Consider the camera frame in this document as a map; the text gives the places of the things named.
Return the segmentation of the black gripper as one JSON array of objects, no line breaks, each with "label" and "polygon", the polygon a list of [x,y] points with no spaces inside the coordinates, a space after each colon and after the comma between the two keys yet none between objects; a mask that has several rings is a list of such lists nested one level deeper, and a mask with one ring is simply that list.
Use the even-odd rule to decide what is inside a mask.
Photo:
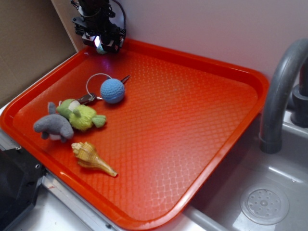
[{"label": "black gripper", "polygon": [[77,0],[71,4],[79,16],[72,18],[75,33],[82,36],[83,44],[95,47],[96,36],[102,36],[103,50],[118,53],[126,37],[126,29],[113,24],[110,19],[116,14],[108,0]]}]

